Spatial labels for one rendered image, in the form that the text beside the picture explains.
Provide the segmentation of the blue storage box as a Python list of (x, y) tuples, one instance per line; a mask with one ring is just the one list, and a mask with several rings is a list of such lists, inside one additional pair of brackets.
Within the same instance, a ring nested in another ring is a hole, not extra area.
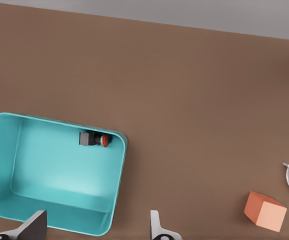
[[(108, 147), (79, 145), (82, 132)], [(0, 218), (47, 211), (50, 228), (103, 236), (111, 228), (127, 152), (120, 131), (28, 114), (0, 113)]]

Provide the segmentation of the orange cube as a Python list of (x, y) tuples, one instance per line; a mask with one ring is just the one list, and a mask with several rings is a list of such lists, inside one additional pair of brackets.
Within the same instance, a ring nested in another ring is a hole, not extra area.
[(251, 191), (244, 208), (244, 214), (258, 227), (280, 232), (287, 207), (272, 197)]

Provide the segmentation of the red push button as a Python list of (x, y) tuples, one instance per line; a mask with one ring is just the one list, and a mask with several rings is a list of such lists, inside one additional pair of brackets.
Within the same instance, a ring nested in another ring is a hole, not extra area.
[(79, 133), (79, 145), (82, 146), (102, 146), (107, 148), (111, 139), (112, 137), (107, 133), (94, 131)]

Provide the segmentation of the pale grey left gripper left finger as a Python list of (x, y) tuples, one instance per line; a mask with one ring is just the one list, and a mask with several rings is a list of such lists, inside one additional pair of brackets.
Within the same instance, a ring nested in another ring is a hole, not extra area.
[(0, 232), (0, 240), (45, 240), (47, 211), (39, 210), (18, 228)]

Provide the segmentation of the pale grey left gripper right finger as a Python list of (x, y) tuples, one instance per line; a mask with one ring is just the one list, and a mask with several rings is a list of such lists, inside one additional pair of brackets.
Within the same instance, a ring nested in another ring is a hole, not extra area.
[(150, 211), (150, 239), (151, 240), (182, 240), (182, 236), (161, 226), (157, 210)]

